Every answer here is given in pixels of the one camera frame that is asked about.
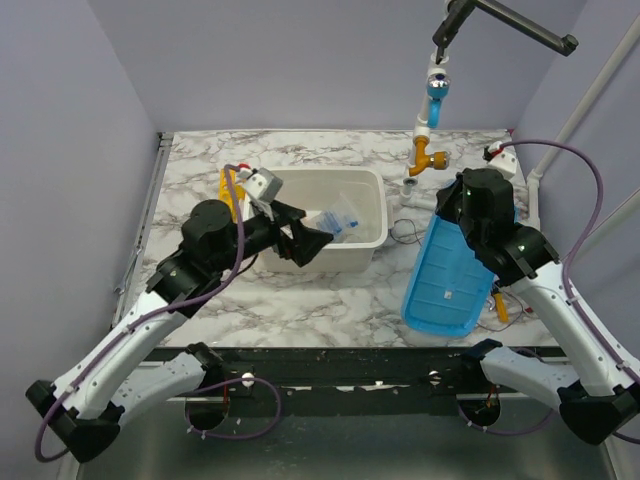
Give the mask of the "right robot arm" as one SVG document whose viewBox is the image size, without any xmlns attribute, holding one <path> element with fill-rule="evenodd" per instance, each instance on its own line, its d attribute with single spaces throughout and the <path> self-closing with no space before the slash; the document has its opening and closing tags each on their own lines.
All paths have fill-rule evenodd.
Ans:
<svg viewBox="0 0 640 480">
<path fill-rule="evenodd" d="M 462 384 L 519 391 L 557 411 L 590 445 L 638 415 L 638 359 L 579 301 L 546 237 L 516 221 L 512 184 L 493 169 L 465 169 L 436 198 L 437 216 L 460 228 L 475 258 L 533 309 L 569 360 L 553 366 L 486 340 L 467 353 Z"/>
</svg>

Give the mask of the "bag of blue pipettes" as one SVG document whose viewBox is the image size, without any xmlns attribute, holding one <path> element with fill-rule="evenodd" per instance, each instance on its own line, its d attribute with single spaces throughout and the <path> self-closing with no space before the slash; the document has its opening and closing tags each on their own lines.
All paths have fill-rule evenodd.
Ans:
<svg viewBox="0 0 640 480">
<path fill-rule="evenodd" d="M 339 194 L 337 199 L 323 210 L 310 212 L 305 219 L 305 225 L 331 233 L 334 236 L 333 243 L 361 241 L 360 214 L 344 194 Z"/>
</svg>

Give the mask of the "white plastic tub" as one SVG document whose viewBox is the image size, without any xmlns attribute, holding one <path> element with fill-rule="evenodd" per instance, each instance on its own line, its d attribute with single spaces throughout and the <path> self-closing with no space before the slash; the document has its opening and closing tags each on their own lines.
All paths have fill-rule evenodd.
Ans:
<svg viewBox="0 0 640 480">
<path fill-rule="evenodd" d="M 334 240 L 303 268 L 267 250 L 260 255 L 270 272 L 339 273 L 366 270 L 387 239 L 389 214 L 383 179 L 365 167 L 271 167 L 283 181 L 277 199 L 306 212 L 306 227 Z"/>
</svg>

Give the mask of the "yellow test tube rack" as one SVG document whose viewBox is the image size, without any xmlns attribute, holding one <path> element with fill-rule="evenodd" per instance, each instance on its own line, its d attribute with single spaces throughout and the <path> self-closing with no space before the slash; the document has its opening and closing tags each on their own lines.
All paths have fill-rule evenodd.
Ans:
<svg viewBox="0 0 640 480">
<path fill-rule="evenodd" d="M 236 222 L 238 211 L 245 199 L 245 191 L 236 179 L 234 170 L 230 170 L 229 173 L 224 169 L 220 171 L 218 199 L 229 207 L 232 220 Z"/>
</svg>

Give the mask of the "blue plastic tray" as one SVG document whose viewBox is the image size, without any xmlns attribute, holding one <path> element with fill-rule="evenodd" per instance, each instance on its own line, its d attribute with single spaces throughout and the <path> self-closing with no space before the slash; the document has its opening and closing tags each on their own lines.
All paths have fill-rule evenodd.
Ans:
<svg viewBox="0 0 640 480">
<path fill-rule="evenodd" d="M 401 308 L 418 332 L 465 337 L 484 309 L 495 275 L 468 247 L 458 225 L 433 215 Z"/>
</svg>

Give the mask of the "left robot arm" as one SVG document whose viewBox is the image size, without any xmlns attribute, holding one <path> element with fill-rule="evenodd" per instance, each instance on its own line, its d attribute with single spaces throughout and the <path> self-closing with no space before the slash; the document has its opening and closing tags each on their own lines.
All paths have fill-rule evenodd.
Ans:
<svg viewBox="0 0 640 480">
<path fill-rule="evenodd" d="M 182 225 L 178 249 L 161 261 L 125 318 L 81 361 L 53 381 L 38 380 L 26 397 L 78 462 L 89 462 L 139 414 L 181 394 L 209 395 L 255 380 L 233 374 L 204 343 L 189 345 L 162 365 L 139 364 L 169 333 L 230 285 L 244 260 L 272 249 L 303 267 L 333 236 L 304 225 L 305 211 L 273 201 L 270 214 L 236 223 L 220 200 L 197 204 Z"/>
</svg>

